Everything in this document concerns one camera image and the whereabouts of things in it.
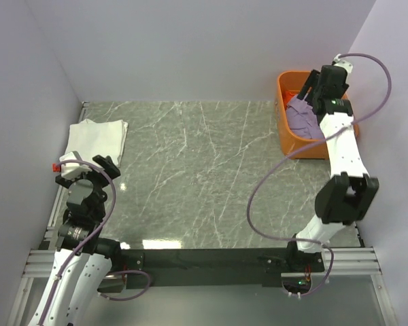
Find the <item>purple t shirt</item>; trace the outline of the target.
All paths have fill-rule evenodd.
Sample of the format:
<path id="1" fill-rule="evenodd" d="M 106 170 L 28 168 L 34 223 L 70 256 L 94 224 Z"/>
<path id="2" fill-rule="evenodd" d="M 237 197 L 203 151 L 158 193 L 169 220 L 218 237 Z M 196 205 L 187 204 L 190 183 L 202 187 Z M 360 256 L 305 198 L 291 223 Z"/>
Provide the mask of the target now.
<path id="1" fill-rule="evenodd" d="M 303 139 L 324 139 L 312 106 L 307 102 L 293 98 L 286 107 L 289 129 Z"/>

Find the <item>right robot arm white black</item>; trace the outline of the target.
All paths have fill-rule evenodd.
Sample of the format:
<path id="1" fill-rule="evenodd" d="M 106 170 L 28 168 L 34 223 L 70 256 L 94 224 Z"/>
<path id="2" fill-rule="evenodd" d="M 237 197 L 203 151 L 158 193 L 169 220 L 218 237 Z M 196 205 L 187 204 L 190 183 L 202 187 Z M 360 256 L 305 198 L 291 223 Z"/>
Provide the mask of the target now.
<path id="1" fill-rule="evenodd" d="M 338 64 L 313 70 L 298 95 L 312 107 L 326 139 L 330 180 L 315 199 L 315 215 L 288 243 L 285 263 L 294 271 L 318 262 L 322 244 L 366 215 L 379 181 L 369 175 L 360 158 L 354 132 L 354 113 L 343 96 L 348 71 Z"/>

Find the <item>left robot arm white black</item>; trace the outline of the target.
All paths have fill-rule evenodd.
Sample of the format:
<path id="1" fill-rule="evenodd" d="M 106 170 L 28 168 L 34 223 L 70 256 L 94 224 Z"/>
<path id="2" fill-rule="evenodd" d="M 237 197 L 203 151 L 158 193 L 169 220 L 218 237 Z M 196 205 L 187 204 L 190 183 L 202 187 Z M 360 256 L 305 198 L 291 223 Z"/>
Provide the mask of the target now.
<path id="1" fill-rule="evenodd" d="M 109 156 L 86 162 L 71 152 L 53 169 L 68 198 L 51 272 L 30 325 L 75 325 L 105 276 L 124 265 L 120 243 L 100 236 L 113 212 L 105 207 L 104 189 L 120 176 L 119 168 Z"/>

